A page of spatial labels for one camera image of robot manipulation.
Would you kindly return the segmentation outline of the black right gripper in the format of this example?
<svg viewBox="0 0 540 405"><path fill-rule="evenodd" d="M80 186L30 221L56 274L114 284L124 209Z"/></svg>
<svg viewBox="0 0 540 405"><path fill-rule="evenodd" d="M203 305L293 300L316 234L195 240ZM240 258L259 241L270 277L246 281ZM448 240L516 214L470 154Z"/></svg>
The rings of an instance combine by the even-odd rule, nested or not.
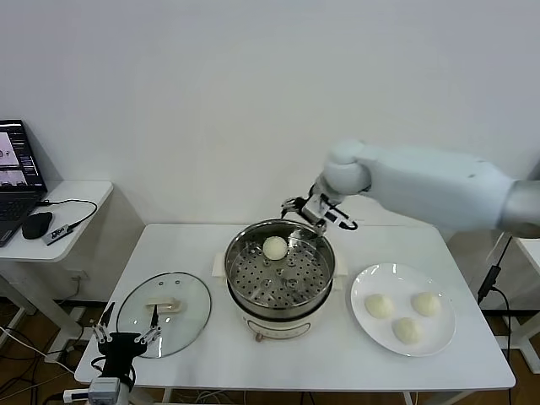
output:
<svg viewBox="0 0 540 405"><path fill-rule="evenodd" d="M303 197L291 197L281 204L280 215L287 213L296 213L309 223L317 223L314 229L319 236L323 236L327 231L327 223L320 222L324 219L324 204L321 200L321 194L311 195L305 202Z"/></svg>

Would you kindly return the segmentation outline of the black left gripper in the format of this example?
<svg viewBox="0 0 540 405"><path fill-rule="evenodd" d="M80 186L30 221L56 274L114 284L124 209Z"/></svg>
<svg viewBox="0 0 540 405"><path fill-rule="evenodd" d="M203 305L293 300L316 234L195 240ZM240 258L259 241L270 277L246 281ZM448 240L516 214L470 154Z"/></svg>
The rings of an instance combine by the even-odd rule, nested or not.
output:
<svg viewBox="0 0 540 405"><path fill-rule="evenodd" d="M102 313L97 323L92 326L93 334L98 342L99 352L105 356L102 377L130 377L133 359L142 354L142 345L150 345L161 334L159 326L158 306L154 305L150 327L145 333L113 332L108 326L115 303L111 302Z"/></svg>

